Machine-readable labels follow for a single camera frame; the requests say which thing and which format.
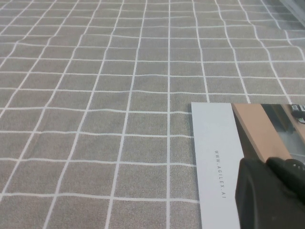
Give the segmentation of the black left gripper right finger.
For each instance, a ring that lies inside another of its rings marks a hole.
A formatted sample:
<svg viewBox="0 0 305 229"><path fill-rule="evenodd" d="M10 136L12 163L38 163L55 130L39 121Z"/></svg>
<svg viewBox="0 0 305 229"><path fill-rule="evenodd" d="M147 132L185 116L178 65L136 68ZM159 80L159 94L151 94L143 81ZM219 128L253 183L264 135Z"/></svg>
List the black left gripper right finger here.
<svg viewBox="0 0 305 229"><path fill-rule="evenodd" d="M283 160L279 157L270 157L267 166L276 176L305 203L305 165L296 159Z"/></svg>

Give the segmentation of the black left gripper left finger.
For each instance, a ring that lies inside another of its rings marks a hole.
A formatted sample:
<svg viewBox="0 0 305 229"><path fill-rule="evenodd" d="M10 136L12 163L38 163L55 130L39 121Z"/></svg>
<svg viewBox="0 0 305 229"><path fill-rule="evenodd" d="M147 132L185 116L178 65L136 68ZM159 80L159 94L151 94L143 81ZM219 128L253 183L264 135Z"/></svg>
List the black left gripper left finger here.
<svg viewBox="0 0 305 229"><path fill-rule="evenodd" d="M305 227L305 204L259 159L241 159L235 201L242 229Z"/></svg>

